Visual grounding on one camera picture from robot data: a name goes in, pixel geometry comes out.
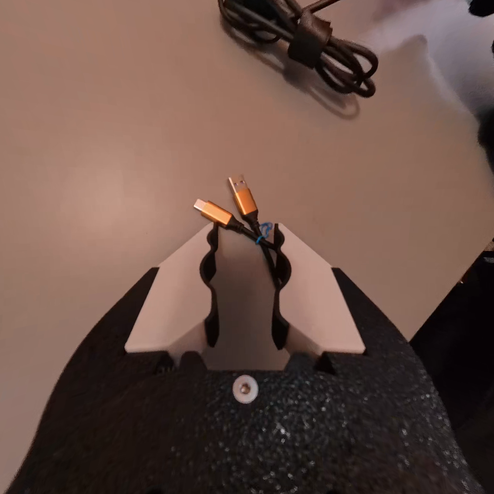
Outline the grey desk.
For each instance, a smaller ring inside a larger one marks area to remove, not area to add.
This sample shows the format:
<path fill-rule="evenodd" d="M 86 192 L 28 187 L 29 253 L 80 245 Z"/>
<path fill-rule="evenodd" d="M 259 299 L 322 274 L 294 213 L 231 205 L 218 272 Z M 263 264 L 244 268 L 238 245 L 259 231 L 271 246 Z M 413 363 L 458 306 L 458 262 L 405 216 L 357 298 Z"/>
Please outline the grey desk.
<path fill-rule="evenodd" d="M 379 2 L 323 15 L 376 51 Z M 493 176 L 426 42 L 376 52 L 376 94 L 343 97 L 215 1 L 1 1 L 1 493 L 78 344 L 229 175 L 417 332 L 493 237 Z"/>

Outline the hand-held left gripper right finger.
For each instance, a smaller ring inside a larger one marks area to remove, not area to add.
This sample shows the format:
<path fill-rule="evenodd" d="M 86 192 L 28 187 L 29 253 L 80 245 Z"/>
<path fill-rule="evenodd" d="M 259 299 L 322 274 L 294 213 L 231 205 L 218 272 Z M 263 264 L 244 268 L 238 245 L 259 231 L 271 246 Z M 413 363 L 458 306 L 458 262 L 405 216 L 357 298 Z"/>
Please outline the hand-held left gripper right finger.
<path fill-rule="evenodd" d="M 362 355 L 364 342 L 333 268 L 282 223 L 274 228 L 276 275 L 272 337 L 277 349 Z"/>

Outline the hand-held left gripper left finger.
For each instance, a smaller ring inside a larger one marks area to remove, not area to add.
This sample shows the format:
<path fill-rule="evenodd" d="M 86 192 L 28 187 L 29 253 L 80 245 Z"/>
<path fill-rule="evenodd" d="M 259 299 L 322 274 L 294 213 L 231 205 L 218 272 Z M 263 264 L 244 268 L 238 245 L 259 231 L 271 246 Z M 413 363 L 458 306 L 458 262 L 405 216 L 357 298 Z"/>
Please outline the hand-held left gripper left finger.
<path fill-rule="evenodd" d="M 127 353 L 167 352 L 175 364 L 219 338 L 216 274 L 218 225 L 205 226 L 157 268 L 125 344 Z"/>

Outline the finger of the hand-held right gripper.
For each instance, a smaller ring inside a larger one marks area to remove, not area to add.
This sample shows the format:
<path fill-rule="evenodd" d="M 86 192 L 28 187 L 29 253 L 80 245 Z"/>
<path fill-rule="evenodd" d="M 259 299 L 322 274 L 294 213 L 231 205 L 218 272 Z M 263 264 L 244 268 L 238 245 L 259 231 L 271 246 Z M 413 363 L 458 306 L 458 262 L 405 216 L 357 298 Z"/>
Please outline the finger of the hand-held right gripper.
<path fill-rule="evenodd" d="M 493 1 L 380 1 L 374 48 L 426 42 L 442 78 L 474 115 L 493 111 Z"/>

